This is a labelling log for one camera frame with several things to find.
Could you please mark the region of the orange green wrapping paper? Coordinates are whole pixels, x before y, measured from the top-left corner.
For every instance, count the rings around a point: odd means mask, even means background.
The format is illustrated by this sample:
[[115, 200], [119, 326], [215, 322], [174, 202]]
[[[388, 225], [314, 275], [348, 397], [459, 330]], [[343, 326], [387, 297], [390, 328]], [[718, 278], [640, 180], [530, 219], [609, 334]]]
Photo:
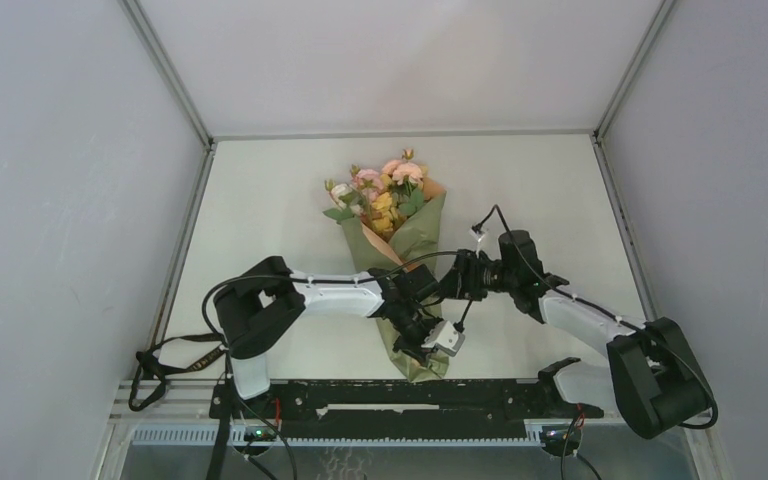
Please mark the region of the orange green wrapping paper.
[[355, 267], [359, 270], [394, 268], [407, 260], [435, 252], [440, 237], [445, 195], [445, 188], [426, 176], [426, 203], [413, 216], [402, 217], [403, 223], [389, 240], [382, 239], [370, 228], [371, 202], [363, 197], [366, 215], [339, 224]]

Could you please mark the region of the yellow fake flower stem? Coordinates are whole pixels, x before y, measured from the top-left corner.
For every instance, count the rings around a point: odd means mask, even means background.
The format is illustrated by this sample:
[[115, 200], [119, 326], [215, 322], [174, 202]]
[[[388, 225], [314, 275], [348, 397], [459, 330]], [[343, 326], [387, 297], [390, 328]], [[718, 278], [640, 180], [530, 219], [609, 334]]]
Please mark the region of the yellow fake flower stem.
[[382, 239], [389, 240], [403, 223], [397, 202], [389, 192], [379, 194], [370, 203], [370, 228]]

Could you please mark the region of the pink fake flower stem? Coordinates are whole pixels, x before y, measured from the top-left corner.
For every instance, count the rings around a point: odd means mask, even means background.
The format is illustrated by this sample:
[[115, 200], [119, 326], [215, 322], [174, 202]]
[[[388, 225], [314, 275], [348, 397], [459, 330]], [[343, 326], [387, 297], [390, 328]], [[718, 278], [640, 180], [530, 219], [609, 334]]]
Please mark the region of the pink fake flower stem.
[[415, 162], [412, 148], [404, 149], [400, 158], [390, 160], [382, 167], [383, 192], [389, 195], [391, 208], [400, 217], [413, 216], [426, 203], [426, 174], [427, 168]]
[[375, 201], [386, 190], [381, 179], [381, 173], [374, 169], [359, 168], [353, 165], [350, 170], [352, 184], [355, 189], [369, 202]]

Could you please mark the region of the white fake flower stem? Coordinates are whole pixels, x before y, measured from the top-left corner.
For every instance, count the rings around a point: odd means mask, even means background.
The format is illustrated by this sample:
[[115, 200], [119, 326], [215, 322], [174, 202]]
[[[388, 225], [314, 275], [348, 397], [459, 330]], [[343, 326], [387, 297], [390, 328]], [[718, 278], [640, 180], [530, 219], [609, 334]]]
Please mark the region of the white fake flower stem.
[[332, 207], [323, 211], [330, 220], [341, 224], [349, 219], [363, 218], [366, 215], [365, 200], [352, 185], [328, 179], [324, 182], [324, 188], [333, 203]]

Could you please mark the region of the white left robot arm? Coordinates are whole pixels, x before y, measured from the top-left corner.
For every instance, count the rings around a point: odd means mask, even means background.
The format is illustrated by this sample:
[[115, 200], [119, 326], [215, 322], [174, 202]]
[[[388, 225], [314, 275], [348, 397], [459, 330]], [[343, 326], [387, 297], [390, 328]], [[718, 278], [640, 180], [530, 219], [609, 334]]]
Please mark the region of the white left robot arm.
[[267, 353], [306, 314], [384, 319], [397, 332], [395, 351], [418, 362], [438, 351], [455, 354], [462, 343], [460, 332], [424, 304], [437, 290], [436, 279], [424, 265], [314, 275], [290, 268], [281, 256], [270, 256], [212, 287], [201, 310], [216, 313], [217, 319], [206, 324], [228, 349], [234, 404], [258, 417], [273, 401]]

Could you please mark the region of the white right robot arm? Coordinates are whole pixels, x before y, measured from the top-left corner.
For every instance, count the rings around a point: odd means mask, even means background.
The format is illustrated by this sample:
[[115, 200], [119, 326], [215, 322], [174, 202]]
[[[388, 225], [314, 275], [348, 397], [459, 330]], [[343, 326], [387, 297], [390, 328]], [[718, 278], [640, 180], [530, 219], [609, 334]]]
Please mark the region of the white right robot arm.
[[440, 297], [480, 301], [489, 293], [508, 295], [537, 322], [562, 330], [606, 359], [604, 367], [581, 360], [545, 369], [549, 382], [538, 402], [552, 416], [576, 403], [620, 414], [639, 437], [652, 439], [674, 428], [694, 428], [692, 418], [708, 412], [705, 430], [719, 418], [718, 404], [682, 329], [672, 319], [642, 321], [614, 314], [565, 291], [568, 280], [548, 273], [525, 230], [498, 239], [500, 258], [460, 250], [440, 282]]

